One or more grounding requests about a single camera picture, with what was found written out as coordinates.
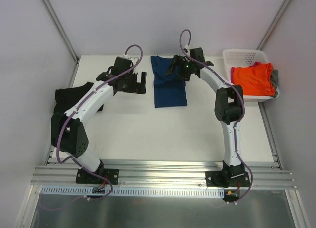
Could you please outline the blue t shirt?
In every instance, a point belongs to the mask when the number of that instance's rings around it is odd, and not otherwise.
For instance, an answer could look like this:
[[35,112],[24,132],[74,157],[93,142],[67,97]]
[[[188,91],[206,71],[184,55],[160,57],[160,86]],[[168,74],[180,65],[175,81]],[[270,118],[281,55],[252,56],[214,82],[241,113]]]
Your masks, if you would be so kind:
[[150,57],[154,74],[153,85],[155,108],[187,105],[185,90],[186,83],[184,81],[178,81],[176,79],[179,71],[179,66],[175,67],[173,74],[166,74],[172,64],[172,60],[172,58],[163,58],[160,56]]

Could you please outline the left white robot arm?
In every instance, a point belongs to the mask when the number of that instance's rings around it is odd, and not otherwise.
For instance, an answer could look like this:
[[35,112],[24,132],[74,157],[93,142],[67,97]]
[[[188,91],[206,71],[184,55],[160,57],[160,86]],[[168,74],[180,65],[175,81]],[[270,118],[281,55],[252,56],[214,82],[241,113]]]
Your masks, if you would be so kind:
[[141,80],[134,68],[140,61],[133,62],[126,56],[117,57],[113,66],[102,72],[91,88],[76,103],[63,113],[54,113],[51,119],[51,144],[57,152],[64,152],[76,163],[87,169],[86,176],[98,183],[103,179],[101,160],[88,152],[89,139],[85,126],[90,118],[117,92],[145,94],[147,73]]

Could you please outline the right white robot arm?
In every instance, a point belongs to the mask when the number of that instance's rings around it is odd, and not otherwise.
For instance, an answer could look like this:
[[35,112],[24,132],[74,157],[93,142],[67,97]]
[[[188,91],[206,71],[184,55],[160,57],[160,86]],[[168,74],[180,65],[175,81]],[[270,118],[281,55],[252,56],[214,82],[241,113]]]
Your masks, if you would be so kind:
[[174,75],[176,81],[189,81],[191,75],[205,81],[216,93],[215,116],[221,123],[224,136],[223,168],[211,175],[211,182],[227,188],[245,175],[245,165],[240,151],[240,122],[244,117],[243,89],[225,80],[213,68],[213,63],[205,61],[202,48],[183,48],[184,56],[175,55],[166,75]]

